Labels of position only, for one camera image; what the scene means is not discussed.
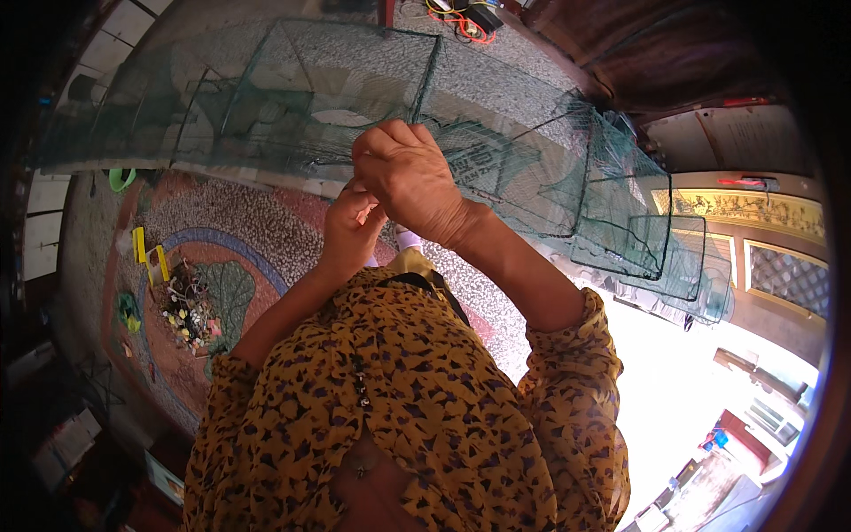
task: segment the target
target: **patterned shirt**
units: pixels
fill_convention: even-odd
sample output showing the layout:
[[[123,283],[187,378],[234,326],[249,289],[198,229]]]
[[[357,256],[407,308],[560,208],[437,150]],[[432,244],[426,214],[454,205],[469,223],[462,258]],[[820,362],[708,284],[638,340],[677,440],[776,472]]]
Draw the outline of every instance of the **patterned shirt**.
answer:
[[[577,326],[528,330],[514,386],[441,295],[376,286],[392,275],[362,269],[261,371],[214,360],[184,528],[333,529],[346,506],[329,482],[365,423],[415,477],[401,504],[429,530],[614,530],[630,494],[623,365],[600,297],[583,290]]]

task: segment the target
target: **terrazzo floor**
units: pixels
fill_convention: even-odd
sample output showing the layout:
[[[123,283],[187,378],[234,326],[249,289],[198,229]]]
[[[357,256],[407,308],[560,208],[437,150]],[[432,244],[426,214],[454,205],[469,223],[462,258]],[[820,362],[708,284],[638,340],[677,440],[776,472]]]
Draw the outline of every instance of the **terrazzo floor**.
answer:
[[[76,312],[100,317],[101,343],[113,361],[121,360],[120,369],[135,381],[141,393],[176,426],[193,435],[209,390],[208,367],[205,371],[208,359],[195,358],[174,343],[148,287],[146,268],[135,262],[127,245],[127,230],[144,227],[146,247],[152,249],[161,243],[168,260],[177,254],[194,265],[224,272],[217,277],[220,285],[216,290],[227,301],[222,303],[226,308],[217,312],[228,316],[226,335],[229,327],[239,329],[234,334],[241,334],[316,264],[329,202],[306,192],[282,188],[265,192],[174,170],[165,172],[154,187],[134,183],[121,201],[124,222],[121,216],[115,221],[114,215],[98,219],[91,214],[78,216],[80,221],[74,222],[77,227],[71,230],[81,234],[86,226],[122,222],[126,226],[112,228],[108,258],[101,256],[104,252],[88,255],[97,264],[87,268],[103,274],[78,278],[69,297]],[[104,202],[110,204],[110,211],[117,208],[114,197],[104,198]],[[92,199],[77,194],[71,211],[97,211],[95,205]],[[108,231],[101,227],[96,232]],[[84,251],[72,249],[69,255],[86,257]],[[517,382],[525,372],[529,351],[525,320],[519,311],[455,253],[430,242],[424,243],[423,252],[446,277],[496,363]],[[376,246],[375,258],[385,265],[395,253],[388,224]],[[102,297],[94,296],[98,290]],[[143,324],[138,334],[130,334],[116,319],[115,300],[122,292],[132,294],[141,309]],[[131,358],[124,356],[122,344],[130,347]]]

